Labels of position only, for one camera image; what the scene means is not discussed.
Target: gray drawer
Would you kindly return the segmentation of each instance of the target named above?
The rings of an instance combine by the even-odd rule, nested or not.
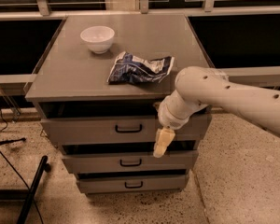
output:
[[[82,193],[130,192],[143,190],[183,189],[189,175],[130,176],[79,180]]]
[[[203,139],[210,120],[209,114],[193,116],[188,124],[176,131],[175,140]],[[50,142],[59,147],[74,144],[151,142],[155,140],[157,129],[161,128],[155,116],[42,119],[41,124]]]
[[[198,151],[169,152],[157,159],[148,153],[119,153],[63,156],[70,174],[132,172],[146,170],[172,170],[193,168]]]

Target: drawer handle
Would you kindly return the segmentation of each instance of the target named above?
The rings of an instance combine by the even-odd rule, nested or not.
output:
[[[117,133],[139,133],[139,132],[142,131],[142,124],[139,125],[139,129],[137,129],[137,130],[131,130],[131,131],[123,131],[123,130],[120,131],[120,130],[119,130],[119,126],[116,125],[116,126],[115,126],[115,131],[116,131]]]
[[[124,187],[126,189],[140,189],[143,187],[143,181],[141,181],[140,185],[137,185],[137,186],[134,186],[134,185],[130,186],[127,184],[127,182],[124,182]]]
[[[137,167],[140,166],[141,164],[142,164],[142,159],[140,159],[138,163],[134,163],[134,164],[124,164],[123,161],[120,160],[121,167]]]

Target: concrete floor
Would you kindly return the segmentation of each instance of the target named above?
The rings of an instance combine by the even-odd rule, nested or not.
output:
[[[280,139],[234,115],[212,111],[184,190],[85,196],[64,168],[60,152],[41,133],[37,115],[28,111],[0,133],[0,140],[27,141],[0,150],[29,184],[41,157],[49,156],[52,170],[44,173],[35,196],[44,223],[280,224]],[[1,156],[0,189],[24,189]],[[15,223],[22,204],[0,202],[0,224]],[[41,223],[34,206],[26,223]]]

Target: bowl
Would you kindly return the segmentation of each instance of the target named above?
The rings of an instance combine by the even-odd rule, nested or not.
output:
[[[114,40],[114,30],[107,26],[92,26],[85,29],[81,34],[81,39],[88,49],[96,54],[103,54],[111,48]]]

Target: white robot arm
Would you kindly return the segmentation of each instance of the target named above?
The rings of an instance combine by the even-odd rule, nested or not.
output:
[[[280,136],[280,91],[235,84],[220,70],[188,67],[175,80],[175,91],[160,104],[155,157],[161,157],[189,117],[208,105],[224,110]]]

